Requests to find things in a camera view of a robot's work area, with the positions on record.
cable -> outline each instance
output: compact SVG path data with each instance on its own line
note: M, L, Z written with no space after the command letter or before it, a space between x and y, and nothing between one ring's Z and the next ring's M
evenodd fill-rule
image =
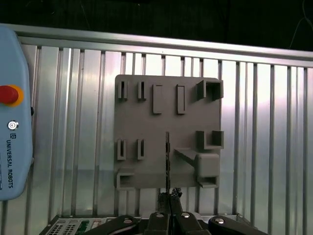
M222 23L222 25L225 27L225 18L224 18L224 14L223 14L223 11L221 10L221 6L220 6L220 3L219 3L219 0L213 0L213 3L214 3L214 6L217 10L217 13L220 17L220 21Z
M295 28L295 31L294 31L294 34L293 34L293 37L292 37L292 41L291 41L291 43L290 43L288 49L291 48L291 46L292 46L292 44L293 44L293 41L294 41L294 37L295 37L295 35L296 35L297 31L298 31L298 28L299 28L301 22L302 22L304 19L305 19L305 18L302 17L301 20L299 20L299 22L298 22L298 24L297 24L297 27Z
M85 8L84 8L84 6L83 6L82 1L80 0L79 2L80 2L80 6L82 7L83 14L84 14L84 17L85 17L85 20L86 20L86 23L87 23L88 29L90 30L90 24L89 24L89 22L88 22L88 19L87 19L86 13L85 13Z
M224 42L227 43L229 32L229 17L230 17L230 0L227 1L227 11L225 17L225 30L224 30Z
M293 44L293 41L294 41L294 38L295 38L295 35L296 35L296 33L297 33L297 31L298 31L298 28L299 28L299 26L300 26L300 24L301 24L301 22L302 22L303 20L306 20L306 22L309 24L309 26L311 27L311 29L312 29L312 31L313 31L313 24L312 24L312 22L310 21L310 19L307 17L307 15L305 14L304 3L305 3L305 0L303 0L303 2L302 2L302 11L303 11L304 17L302 17L302 18L299 20L299 22L298 22L298 24L297 24L297 27L295 28L295 31L294 31L294 34L293 34L293 37L292 37L292 40L291 40L291 43L290 43L288 49L291 48L291 46L292 46L292 44Z

red button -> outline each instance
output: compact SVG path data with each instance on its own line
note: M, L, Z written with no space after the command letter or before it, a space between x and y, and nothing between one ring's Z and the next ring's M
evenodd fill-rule
M13 104L19 99L19 93L13 87L0 86L0 103Z

grey 3d-printed board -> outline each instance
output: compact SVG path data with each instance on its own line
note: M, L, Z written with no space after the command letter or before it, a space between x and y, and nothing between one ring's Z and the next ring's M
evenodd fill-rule
M222 97L223 82L216 78L117 76L116 188L165 187L166 132L171 187L218 187Z

bolt head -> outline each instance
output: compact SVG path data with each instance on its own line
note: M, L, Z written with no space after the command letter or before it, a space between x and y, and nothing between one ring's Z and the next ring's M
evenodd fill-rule
M225 223L225 221L224 221L223 219L221 219L221 218L216 218L216 219L215 219L215 222L217 222L218 224L223 224L223 223Z
M125 219L124 224L130 224L132 221L130 219Z
M184 213L181 214L181 216L182 216L182 217L185 217L185 218L189 218L189 217L190 217L190 214L184 212Z
M19 123L18 123L17 121L10 121L10 122L8 123L8 128L9 128L11 131L16 130L18 127L19 127Z

metal frame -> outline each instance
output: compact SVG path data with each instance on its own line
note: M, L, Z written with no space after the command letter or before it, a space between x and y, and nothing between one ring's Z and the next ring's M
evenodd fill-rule
M203 220L205 223L208 223L208 221L213 218L215 215L207 215L207 216L200 216L199 214L196 214L194 213L194 216L196 217L196 219L201 219ZM241 214L235 214L235 215L225 215L225 217L227 218L230 218L230 219L233 219L233 220L236 220L240 223L243 223L247 226L251 226L251 224L249 223L249 221L247 221ZM135 217L136 219L138 220L141 220L141 219L149 219L149 216L148 217ZM107 217L107 218L102 218L102 217L94 217L94 218L83 218L83 217L77 217L77 218L74 218L74 217L66 217L66 218L63 218L63 217L54 217L51 222L41 231L41 233L39 235L49 235L51 231L54 230L54 227L59 224L60 222L62 222L64 225L61 229L59 229L59 233L56 233L56 235L61 235L63 234L64 230L67 228L67 226L72 222L73 224L76 224L74 230L73 230L73 233L72 234L75 234L75 232L77 231L80 223L82 221L89 221L89 224L86 228L86 231L89 231L91 229L91 226L92 226L92 223L94 221L101 221L101 224L104 224L112 219L115 219L115 217Z
M273 235L313 233L313 52L6 26L29 63L35 144L45 148L36 150L25 192L0 202L1 234L37 234L56 214L155 211L165 189L106 186L118 74L223 80L220 187L182 188L187 211L239 212Z
M313 52L249 47L115 33L0 24L14 30L23 44L214 58L252 63L313 67Z

